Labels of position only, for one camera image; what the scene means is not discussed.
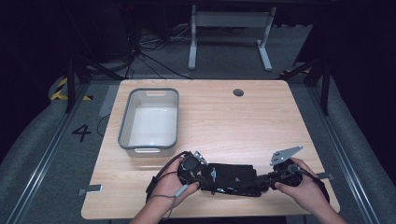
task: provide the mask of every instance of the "table surface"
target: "table surface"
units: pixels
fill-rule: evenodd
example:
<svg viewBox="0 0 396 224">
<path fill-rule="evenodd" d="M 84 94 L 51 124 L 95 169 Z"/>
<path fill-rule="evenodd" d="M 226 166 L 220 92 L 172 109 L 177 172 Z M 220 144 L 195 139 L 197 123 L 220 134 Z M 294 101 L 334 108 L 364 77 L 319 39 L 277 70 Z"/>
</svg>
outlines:
<svg viewBox="0 0 396 224">
<path fill-rule="evenodd" d="M 258 175 L 273 171 L 273 153 L 303 146 L 295 157 L 324 172 L 297 104 L 281 80 L 127 80 L 122 81 L 92 174 L 81 214 L 87 219 L 131 218 L 145 204 L 151 178 L 171 159 L 131 158 L 118 144 L 129 93 L 135 88 L 175 88 L 179 92 L 176 153 L 199 150 L 209 162 L 252 164 Z M 233 90 L 244 92 L 242 97 Z M 331 205 L 340 210 L 328 179 Z M 260 198 L 198 191 L 174 209 L 172 217 L 242 217 L 306 214 L 291 197 L 269 189 Z"/>
</svg>

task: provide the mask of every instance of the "white metal stand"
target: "white metal stand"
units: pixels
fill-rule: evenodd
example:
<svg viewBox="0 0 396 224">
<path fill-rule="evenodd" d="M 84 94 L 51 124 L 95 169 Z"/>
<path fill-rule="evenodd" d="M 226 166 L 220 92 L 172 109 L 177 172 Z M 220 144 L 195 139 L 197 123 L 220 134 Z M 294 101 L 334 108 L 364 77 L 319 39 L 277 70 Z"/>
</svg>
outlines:
<svg viewBox="0 0 396 224">
<path fill-rule="evenodd" d="M 256 27 L 263 28 L 264 34 L 261 40 L 257 40 L 257 47 L 262 56 L 262 63 L 265 71 L 271 71 L 272 66 L 265 50 L 270 33 L 271 25 L 275 16 L 276 8 L 272 7 L 269 12 L 212 12 L 197 11 L 196 5 L 192 6 L 191 13 L 191 47 L 189 69 L 195 69 L 197 54 L 197 26 L 216 26 L 216 27 Z"/>
</svg>

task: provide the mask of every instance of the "printed number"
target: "printed number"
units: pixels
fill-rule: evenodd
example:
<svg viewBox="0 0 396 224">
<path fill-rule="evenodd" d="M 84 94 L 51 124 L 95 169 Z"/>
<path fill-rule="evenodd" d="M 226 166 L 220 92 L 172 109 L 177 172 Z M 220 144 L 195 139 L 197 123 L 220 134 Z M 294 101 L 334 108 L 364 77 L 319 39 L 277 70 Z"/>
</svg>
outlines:
<svg viewBox="0 0 396 224">
<path fill-rule="evenodd" d="M 91 132 L 87 132 L 87 130 L 88 130 L 88 125 L 84 124 L 81 127 L 74 130 L 73 134 L 81 134 L 81 138 L 79 139 L 79 142 L 82 142 L 82 141 L 84 141 L 85 134 L 91 133 Z"/>
</svg>

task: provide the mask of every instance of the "gray carpet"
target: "gray carpet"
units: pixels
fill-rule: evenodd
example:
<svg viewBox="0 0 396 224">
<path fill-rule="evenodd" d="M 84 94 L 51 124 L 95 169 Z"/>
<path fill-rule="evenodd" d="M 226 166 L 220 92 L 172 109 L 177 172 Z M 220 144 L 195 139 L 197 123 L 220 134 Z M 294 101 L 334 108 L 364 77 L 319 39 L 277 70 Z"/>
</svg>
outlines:
<svg viewBox="0 0 396 224">
<path fill-rule="evenodd" d="M 224 30 L 205 30 L 199 32 L 196 69 L 190 71 L 188 57 L 190 42 L 180 40 L 161 50 L 145 53 L 160 61 L 172 70 L 194 79 L 273 79 L 279 73 L 292 68 L 292 63 L 308 34 L 310 27 L 275 27 L 267 42 L 273 71 L 265 72 L 255 40 L 260 39 L 261 31 L 246 29 L 240 34 Z M 132 64 L 133 78 L 183 78 L 172 74 L 168 69 L 154 61 L 139 56 Z M 334 175 L 334 191 L 341 204 L 340 214 L 348 223 L 364 223 L 364 215 L 352 193 L 348 179 L 336 157 L 331 139 L 320 111 L 316 109 L 316 99 L 311 89 L 302 84 L 304 75 L 290 81 L 293 96 L 302 113 L 305 124 L 318 150 L 318 154 L 328 173 Z M 54 83 L 49 95 L 53 94 Z M 90 182 L 91 174 L 106 130 L 106 117 L 111 107 L 111 92 L 118 82 L 97 75 L 86 95 L 93 96 L 91 101 L 82 101 L 70 122 L 65 127 L 63 137 L 33 200 L 28 204 L 21 223 L 108 223 L 108 220 L 84 220 L 80 210 L 83 196 L 77 196 L 78 189 L 84 189 Z M 6 223 L 15 204 L 22 195 L 24 187 L 39 164 L 52 136 L 64 117 L 66 101 L 52 101 L 22 133 L 9 151 L 0 167 L 0 223 Z M 390 182 L 373 151 L 365 141 L 359 127 L 349 114 L 335 84 L 332 82 L 329 98 L 328 119 L 346 150 L 357 176 L 371 202 L 380 223 L 396 223 L 396 190 Z M 84 125 L 87 132 L 73 134 Z M 287 217 L 288 223 L 304 223 L 302 216 Z M 112 223 L 128 223 L 129 220 L 112 220 Z M 317 223 L 307 216 L 307 223 Z"/>
</svg>

